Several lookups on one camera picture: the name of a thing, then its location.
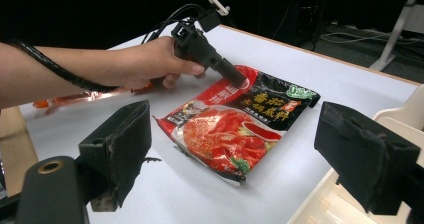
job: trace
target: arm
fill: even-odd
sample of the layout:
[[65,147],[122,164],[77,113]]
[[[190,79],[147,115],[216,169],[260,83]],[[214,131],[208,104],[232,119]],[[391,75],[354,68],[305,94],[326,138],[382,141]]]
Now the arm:
[[[180,74],[204,71],[201,65],[174,55],[172,37],[120,50],[36,48],[76,76],[104,86],[136,89],[166,75],[163,84],[172,88]],[[81,92],[26,53],[0,43],[0,109]]]

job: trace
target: red food package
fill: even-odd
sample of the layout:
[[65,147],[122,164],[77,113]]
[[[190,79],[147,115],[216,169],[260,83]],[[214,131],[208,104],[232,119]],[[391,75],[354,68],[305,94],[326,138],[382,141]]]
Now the red food package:
[[239,186],[320,95],[253,68],[236,67],[248,79],[243,88],[221,79],[156,121],[186,155]]

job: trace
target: tabletop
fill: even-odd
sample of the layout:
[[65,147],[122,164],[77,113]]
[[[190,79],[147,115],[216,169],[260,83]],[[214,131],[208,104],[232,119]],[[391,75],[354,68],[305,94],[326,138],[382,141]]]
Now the tabletop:
[[[170,35],[166,29],[164,35]],[[120,107],[149,100],[152,147],[147,156],[161,162],[143,164],[133,189],[116,212],[87,210],[91,223],[287,223],[330,170],[314,149],[324,101],[352,107],[372,117],[400,106],[417,84],[339,60],[219,26],[206,33],[209,43],[233,64],[246,65],[321,95],[307,108],[277,145],[247,174],[246,185],[233,187],[203,165],[178,152],[154,117],[191,100],[221,76],[183,76],[176,89],[140,95],[124,93],[58,109],[20,106],[39,160],[78,157],[78,144]],[[112,49],[138,45],[136,38]]]

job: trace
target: green logo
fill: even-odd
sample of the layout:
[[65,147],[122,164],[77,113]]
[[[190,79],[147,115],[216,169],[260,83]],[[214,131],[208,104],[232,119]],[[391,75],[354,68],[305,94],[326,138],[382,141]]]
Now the green logo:
[[303,87],[298,87],[296,85],[291,85],[290,88],[287,90],[287,96],[292,98],[312,99],[312,97],[315,95],[315,92],[305,89]]

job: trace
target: seasoning packet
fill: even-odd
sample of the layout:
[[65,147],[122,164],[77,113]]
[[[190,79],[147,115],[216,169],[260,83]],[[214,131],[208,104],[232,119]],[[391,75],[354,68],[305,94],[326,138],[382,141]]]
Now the seasoning packet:
[[155,119],[183,153],[240,186],[320,95],[247,66],[236,68],[247,77],[242,88],[223,78]]

